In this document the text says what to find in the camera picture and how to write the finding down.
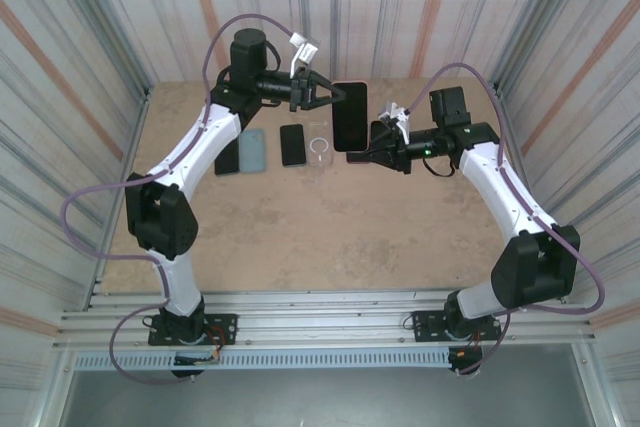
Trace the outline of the light blue phone case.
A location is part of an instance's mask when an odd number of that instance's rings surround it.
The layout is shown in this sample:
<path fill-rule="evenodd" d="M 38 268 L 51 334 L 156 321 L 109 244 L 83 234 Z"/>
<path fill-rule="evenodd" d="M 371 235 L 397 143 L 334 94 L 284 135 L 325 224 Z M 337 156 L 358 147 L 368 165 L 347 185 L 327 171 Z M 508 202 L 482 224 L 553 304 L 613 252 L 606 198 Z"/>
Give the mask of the light blue phone case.
<path fill-rule="evenodd" d="M 239 168 L 243 174 L 266 170 L 266 146 L 263 129 L 245 130 L 239 136 Z"/>

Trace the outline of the aluminium side rail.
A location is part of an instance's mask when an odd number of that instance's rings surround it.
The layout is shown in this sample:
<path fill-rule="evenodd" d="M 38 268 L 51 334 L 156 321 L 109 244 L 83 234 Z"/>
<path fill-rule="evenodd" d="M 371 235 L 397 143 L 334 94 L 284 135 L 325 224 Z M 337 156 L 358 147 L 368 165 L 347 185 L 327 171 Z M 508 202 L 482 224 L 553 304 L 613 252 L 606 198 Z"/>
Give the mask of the aluminium side rail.
<path fill-rule="evenodd" d="M 141 98 L 141 102 L 139 105 L 140 109 L 131 134 L 129 148 L 122 166 L 122 175 L 120 179 L 121 182 L 125 182 L 134 169 L 135 159 L 139 149 L 146 117 L 149 112 L 152 96 L 153 89 L 150 88 L 145 91 Z M 101 244 L 101 250 L 106 253 L 109 253 L 111 251 L 114 241 L 119 242 L 121 240 L 121 237 L 129 239 L 129 235 L 126 232 L 126 219 L 123 217 L 125 213 L 125 190 L 123 187 L 120 187 L 117 189 L 113 189 L 112 193 L 113 206 L 109 213 L 106 226 L 104 228 Z M 122 248 L 118 247 L 116 249 L 117 255 L 130 255 L 132 252 L 137 253 L 139 251 L 139 248 L 135 247 L 130 239 L 126 240 L 124 242 L 124 245 L 128 247 L 128 250 L 123 250 Z M 103 279 L 110 262 L 110 259 L 97 260 L 93 281 L 87 294 L 87 300 L 85 301 L 86 308 L 91 305 L 93 297 L 96 294 L 102 293 Z"/>
<path fill-rule="evenodd" d="M 506 199 L 516 206 L 517 214 L 505 250 L 491 273 L 491 283 L 506 308 L 538 308 L 541 302 L 571 292 L 575 276 L 571 249 L 577 232 L 545 220 L 545 213 L 535 207 L 536 201 L 509 161 L 508 119 L 500 88 L 491 83 L 488 92 L 500 127 L 495 167 L 498 185 L 507 191 Z"/>

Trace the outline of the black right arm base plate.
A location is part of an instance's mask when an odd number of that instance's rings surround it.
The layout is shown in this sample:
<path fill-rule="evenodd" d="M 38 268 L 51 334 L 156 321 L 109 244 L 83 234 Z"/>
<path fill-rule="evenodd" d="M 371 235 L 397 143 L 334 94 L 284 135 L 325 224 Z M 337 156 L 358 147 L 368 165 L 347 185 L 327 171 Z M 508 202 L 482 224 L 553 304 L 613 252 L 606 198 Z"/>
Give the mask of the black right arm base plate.
<path fill-rule="evenodd" d="M 492 316 L 466 319 L 444 310 L 430 310 L 415 311 L 411 319 L 416 342 L 497 340 L 502 333 L 500 321 Z"/>

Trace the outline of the aluminium rail frame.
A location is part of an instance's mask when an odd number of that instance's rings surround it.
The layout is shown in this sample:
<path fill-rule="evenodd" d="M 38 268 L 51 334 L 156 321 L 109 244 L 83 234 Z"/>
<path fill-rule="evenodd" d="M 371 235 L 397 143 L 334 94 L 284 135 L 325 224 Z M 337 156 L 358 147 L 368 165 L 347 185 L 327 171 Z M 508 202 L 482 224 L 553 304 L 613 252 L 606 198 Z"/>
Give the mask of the aluminium rail frame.
<path fill-rule="evenodd" d="M 392 346 L 413 342 L 408 316 L 436 310 L 444 290 L 217 292 L 204 297 L 209 313 L 239 317 L 239 348 Z M 153 294 L 95 294 L 84 312 L 63 313 L 57 350 L 142 350 L 148 331 L 140 317 L 119 327 L 133 310 L 153 304 Z"/>

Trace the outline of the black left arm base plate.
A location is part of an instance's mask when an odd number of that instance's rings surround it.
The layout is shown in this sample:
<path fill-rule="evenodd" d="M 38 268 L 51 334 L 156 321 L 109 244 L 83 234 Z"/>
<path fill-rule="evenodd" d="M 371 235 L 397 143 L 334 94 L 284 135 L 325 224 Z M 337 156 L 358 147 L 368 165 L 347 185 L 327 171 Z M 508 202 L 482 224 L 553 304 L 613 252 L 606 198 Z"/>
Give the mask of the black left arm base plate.
<path fill-rule="evenodd" d="M 234 345 L 238 327 L 238 316 L 235 314 L 206 314 L 204 329 L 194 340 L 184 340 L 170 334 L 161 315 L 146 316 L 143 324 L 149 328 L 148 344 L 151 346 L 211 346 Z"/>

